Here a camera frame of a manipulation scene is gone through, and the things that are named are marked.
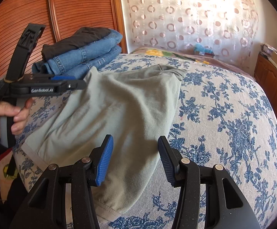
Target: blue jeans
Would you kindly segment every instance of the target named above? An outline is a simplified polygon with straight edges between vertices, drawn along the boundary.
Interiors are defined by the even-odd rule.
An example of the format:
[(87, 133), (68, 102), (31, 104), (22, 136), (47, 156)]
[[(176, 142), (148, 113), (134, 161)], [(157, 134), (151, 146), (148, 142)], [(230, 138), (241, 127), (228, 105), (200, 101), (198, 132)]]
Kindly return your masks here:
[(34, 63), (32, 65), (32, 73), (43, 72), (55, 75), (66, 74), (77, 65), (102, 55), (109, 54), (111, 49), (116, 46), (122, 38), (123, 36), (119, 32), (111, 29), (111, 33), (101, 40), (90, 43), (79, 49), (63, 53), (59, 56), (55, 56), (47, 62), (40, 61)]
[(98, 58), (78, 64), (62, 76), (73, 76), (76, 79), (83, 79), (93, 66), (95, 66), (98, 70), (101, 69), (114, 60), (119, 53), (121, 53), (121, 47), (116, 45), (108, 53), (103, 54)]

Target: blue floral pattern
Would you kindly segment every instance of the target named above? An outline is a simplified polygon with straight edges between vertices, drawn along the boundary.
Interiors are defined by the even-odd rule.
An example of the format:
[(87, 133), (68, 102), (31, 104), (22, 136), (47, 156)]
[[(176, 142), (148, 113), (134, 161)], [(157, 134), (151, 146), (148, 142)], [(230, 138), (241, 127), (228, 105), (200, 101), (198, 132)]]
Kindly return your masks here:
[[(101, 72), (123, 72), (156, 64), (187, 70), (178, 107), (167, 132), (172, 148), (195, 163), (224, 165), (251, 205), (262, 228), (277, 215), (277, 120), (263, 90), (251, 79), (218, 67), (182, 59), (120, 54)], [(24, 132), (13, 149), (20, 176), (30, 189), (40, 170), (21, 150), (25, 138), (63, 108), (70, 93), (37, 98)], [(101, 229), (170, 228), (179, 189), (171, 188), (159, 161), (136, 204)], [(205, 221), (201, 186), (199, 228)]]

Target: metal screw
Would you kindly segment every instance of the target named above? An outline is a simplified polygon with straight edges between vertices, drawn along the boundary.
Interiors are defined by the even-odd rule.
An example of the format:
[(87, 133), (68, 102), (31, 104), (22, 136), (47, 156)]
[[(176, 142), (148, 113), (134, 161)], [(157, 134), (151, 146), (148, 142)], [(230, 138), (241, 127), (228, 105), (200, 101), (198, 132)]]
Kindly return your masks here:
[(216, 168), (217, 170), (223, 170), (223, 166), (220, 165), (220, 164), (215, 165), (215, 168)]
[(81, 159), (81, 161), (83, 162), (83, 163), (88, 163), (88, 162), (90, 162), (90, 158), (89, 157), (84, 157), (83, 159)]
[(57, 168), (56, 164), (51, 164), (48, 166), (48, 169), (50, 169), (50, 170), (54, 170), (55, 168)]
[(184, 163), (184, 164), (189, 164), (190, 160), (187, 157), (184, 157), (184, 158), (181, 159), (181, 162)]

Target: folded dark clothing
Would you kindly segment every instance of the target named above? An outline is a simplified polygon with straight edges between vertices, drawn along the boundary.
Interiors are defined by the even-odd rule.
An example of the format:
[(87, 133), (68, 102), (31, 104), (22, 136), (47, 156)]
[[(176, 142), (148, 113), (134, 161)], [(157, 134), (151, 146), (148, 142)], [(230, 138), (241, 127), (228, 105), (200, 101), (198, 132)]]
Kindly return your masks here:
[(78, 49), (82, 46), (100, 40), (111, 33), (111, 30), (104, 27), (82, 27), (73, 36), (62, 39), (53, 45), (43, 45), (42, 56), (48, 61), (55, 56)]

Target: blue gripper pad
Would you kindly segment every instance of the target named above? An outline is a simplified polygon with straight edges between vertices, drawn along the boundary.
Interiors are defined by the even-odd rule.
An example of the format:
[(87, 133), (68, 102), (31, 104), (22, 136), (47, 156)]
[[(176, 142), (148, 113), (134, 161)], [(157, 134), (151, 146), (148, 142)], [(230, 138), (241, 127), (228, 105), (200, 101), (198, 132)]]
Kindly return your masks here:
[(52, 77), (51, 80), (76, 80), (76, 78), (73, 76), (59, 75)]
[(100, 186), (100, 184), (104, 181), (105, 175), (107, 173), (107, 167), (110, 163), (113, 145), (114, 142), (112, 135), (107, 135), (100, 147), (100, 149), (103, 149), (103, 152), (98, 162), (98, 169), (95, 178), (97, 186)]
[(176, 174), (179, 173), (180, 165), (165, 136), (159, 137), (158, 149), (167, 181), (170, 182), (172, 186), (175, 186), (177, 181)]

